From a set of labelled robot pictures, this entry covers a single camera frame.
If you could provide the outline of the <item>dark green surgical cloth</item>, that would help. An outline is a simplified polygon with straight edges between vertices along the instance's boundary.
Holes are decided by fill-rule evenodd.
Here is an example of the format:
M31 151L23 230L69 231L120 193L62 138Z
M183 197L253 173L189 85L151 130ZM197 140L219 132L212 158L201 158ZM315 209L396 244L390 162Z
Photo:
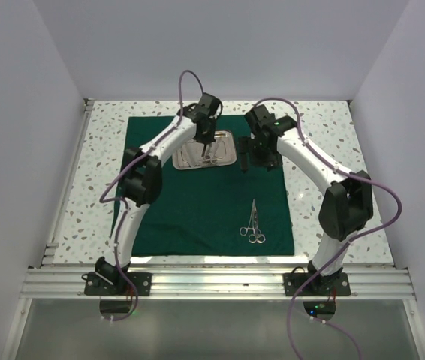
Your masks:
M165 255L267 256L294 254L287 191L282 168L267 171L239 163L206 169L177 170L169 160L163 186L140 224L134 257ZM252 200L258 210L262 244L241 236Z

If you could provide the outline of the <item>steel ring-handled forceps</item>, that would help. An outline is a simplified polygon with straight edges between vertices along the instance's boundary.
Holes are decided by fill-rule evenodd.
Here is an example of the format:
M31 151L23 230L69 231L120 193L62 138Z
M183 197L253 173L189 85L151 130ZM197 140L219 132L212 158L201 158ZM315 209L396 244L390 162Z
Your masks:
M248 219L248 223L246 226L242 226L239 229L239 233L241 236L248 236L251 233L251 229L250 229L250 223L251 223L251 212L252 212L252 206L251 206L251 210L250 210L250 214L249 214L249 219Z

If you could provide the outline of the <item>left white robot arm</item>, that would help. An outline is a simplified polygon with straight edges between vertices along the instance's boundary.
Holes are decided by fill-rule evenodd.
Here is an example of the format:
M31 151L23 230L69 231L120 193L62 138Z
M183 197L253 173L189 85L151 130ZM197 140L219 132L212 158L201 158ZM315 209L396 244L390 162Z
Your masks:
M137 294L126 272L143 217L161 194L163 166L189 140L204 146L213 143L221 111L222 102L204 93L197 103L181 107L171 123L152 140L125 150L120 173L107 188L110 191L117 186L119 195L110 199L100 197L101 203L119 204L111 231L112 254L99 258L95 264L102 294Z

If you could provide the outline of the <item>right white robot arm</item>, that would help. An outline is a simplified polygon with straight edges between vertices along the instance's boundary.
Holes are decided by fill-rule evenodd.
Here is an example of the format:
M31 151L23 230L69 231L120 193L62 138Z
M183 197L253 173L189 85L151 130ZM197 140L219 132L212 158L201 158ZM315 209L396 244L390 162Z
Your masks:
M276 118L264 105L245 114L249 136L239 139L240 168L275 170L289 159L313 182L322 195L318 220L323 236L307 271L292 275L291 282L304 292L324 294L342 275L344 245L362 230L373 216L369 175L352 172L334 163L316 144L301 139L297 121Z

